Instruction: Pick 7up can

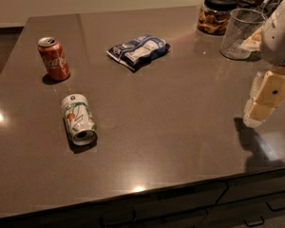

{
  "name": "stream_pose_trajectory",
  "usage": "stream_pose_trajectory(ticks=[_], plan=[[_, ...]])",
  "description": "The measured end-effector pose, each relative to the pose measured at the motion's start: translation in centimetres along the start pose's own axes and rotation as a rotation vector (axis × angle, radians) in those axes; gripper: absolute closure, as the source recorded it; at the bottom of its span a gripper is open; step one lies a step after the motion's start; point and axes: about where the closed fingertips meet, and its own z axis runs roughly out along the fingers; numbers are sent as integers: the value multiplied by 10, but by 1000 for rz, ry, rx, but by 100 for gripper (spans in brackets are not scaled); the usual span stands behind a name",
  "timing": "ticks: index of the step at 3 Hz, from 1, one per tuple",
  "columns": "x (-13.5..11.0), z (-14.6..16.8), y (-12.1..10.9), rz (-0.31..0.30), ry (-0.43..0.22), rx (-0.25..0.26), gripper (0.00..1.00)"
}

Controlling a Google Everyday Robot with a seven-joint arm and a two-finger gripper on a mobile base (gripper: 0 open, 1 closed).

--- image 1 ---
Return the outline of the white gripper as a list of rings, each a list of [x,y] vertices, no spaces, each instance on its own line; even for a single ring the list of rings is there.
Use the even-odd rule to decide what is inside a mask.
[[[285,0],[267,19],[264,28],[254,31],[240,47],[248,51],[260,51],[264,61],[285,67]],[[284,101],[285,68],[258,72],[244,107],[244,124],[250,128],[261,126]]]

